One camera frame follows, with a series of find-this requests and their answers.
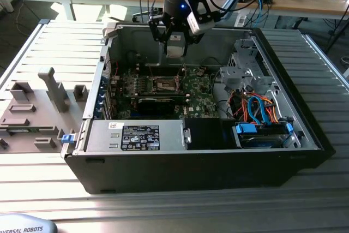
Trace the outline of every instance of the white label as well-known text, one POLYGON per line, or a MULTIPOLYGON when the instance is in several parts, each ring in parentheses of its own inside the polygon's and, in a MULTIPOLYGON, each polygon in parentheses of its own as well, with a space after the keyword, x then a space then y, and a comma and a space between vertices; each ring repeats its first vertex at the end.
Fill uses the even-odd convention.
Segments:
POLYGON ((171 41, 180 41, 180 35, 172 35, 170 36, 171 41))
POLYGON ((124 122, 109 122, 109 129, 122 129, 124 122))

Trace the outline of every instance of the green circuit board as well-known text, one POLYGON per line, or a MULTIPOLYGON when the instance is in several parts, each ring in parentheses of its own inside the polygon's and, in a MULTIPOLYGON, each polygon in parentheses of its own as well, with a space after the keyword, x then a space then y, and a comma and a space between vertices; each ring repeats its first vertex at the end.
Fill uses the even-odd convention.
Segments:
POLYGON ((117 95, 117 118, 127 119, 182 119, 182 118, 217 118, 217 107, 210 93, 210 73, 203 72, 199 67, 186 67, 186 76, 178 79, 179 91, 176 90, 175 76, 139 76, 129 69, 121 75, 123 95, 117 95), (137 92, 142 94, 169 94, 176 101, 174 113, 160 116, 142 116, 137 112, 137 92))

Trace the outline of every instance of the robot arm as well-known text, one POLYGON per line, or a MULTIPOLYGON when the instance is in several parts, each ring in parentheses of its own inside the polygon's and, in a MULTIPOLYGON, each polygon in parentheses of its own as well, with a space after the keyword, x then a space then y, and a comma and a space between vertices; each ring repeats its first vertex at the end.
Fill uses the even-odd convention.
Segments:
POLYGON ((198 43, 205 31, 213 28, 225 16, 228 10, 235 7, 238 0, 231 0, 227 10, 212 11, 207 0, 164 0, 164 11, 161 15, 150 15, 149 26, 155 41, 165 45, 173 32, 183 32, 185 47, 183 55, 186 55, 188 45, 198 43), (158 30, 159 23, 163 23, 166 29, 158 30))

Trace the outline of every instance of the warning label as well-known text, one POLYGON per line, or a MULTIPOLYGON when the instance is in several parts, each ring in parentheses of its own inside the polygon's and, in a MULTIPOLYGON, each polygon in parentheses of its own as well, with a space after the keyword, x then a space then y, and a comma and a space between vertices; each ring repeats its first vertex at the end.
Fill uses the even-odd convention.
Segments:
POLYGON ((121 150, 160 150, 159 126, 124 126, 121 150))

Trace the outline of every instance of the motherboard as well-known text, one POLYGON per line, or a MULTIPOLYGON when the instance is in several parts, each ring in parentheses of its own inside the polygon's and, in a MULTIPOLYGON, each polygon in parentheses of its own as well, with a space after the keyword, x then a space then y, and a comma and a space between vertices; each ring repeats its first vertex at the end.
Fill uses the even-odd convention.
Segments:
POLYGON ((210 92, 214 73, 205 67, 132 68, 115 92, 116 119, 217 118, 210 92))

